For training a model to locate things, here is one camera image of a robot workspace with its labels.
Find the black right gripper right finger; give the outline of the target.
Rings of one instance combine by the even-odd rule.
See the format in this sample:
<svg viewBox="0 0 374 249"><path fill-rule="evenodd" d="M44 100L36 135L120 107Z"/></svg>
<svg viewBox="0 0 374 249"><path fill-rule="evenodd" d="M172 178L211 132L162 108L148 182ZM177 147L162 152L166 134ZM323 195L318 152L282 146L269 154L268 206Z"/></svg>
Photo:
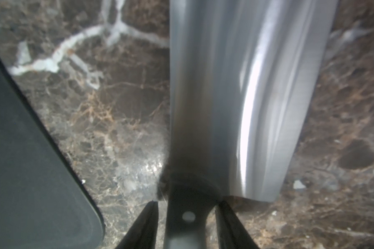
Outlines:
<svg viewBox="0 0 374 249"><path fill-rule="evenodd" d="M220 249L259 249L225 200L216 206L215 213Z"/></svg>

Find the black cutting board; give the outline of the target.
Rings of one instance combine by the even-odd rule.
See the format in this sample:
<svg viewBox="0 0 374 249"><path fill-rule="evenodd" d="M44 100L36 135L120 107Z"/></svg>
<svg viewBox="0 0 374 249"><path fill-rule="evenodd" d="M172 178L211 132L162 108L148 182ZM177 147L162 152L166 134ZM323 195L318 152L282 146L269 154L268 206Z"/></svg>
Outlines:
<svg viewBox="0 0 374 249"><path fill-rule="evenodd" d="M0 249L95 249L103 219L0 60Z"/></svg>

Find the black handled cleaver knife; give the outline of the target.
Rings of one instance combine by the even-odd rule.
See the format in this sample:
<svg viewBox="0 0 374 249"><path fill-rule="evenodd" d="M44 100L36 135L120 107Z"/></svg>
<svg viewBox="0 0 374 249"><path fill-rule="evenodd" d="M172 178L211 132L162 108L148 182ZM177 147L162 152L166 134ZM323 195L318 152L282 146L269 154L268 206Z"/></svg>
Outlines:
<svg viewBox="0 0 374 249"><path fill-rule="evenodd" d="M274 201L337 1L171 1L164 248L206 248L225 197Z"/></svg>

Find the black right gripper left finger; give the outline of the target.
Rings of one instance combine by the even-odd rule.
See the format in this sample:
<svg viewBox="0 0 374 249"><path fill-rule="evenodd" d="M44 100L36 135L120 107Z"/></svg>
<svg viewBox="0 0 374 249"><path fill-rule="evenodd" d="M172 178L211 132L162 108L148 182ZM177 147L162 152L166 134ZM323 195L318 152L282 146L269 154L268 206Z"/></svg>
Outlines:
<svg viewBox="0 0 374 249"><path fill-rule="evenodd" d="M116 249L154 249L159 221L157 201L144 207Z"/></svg>

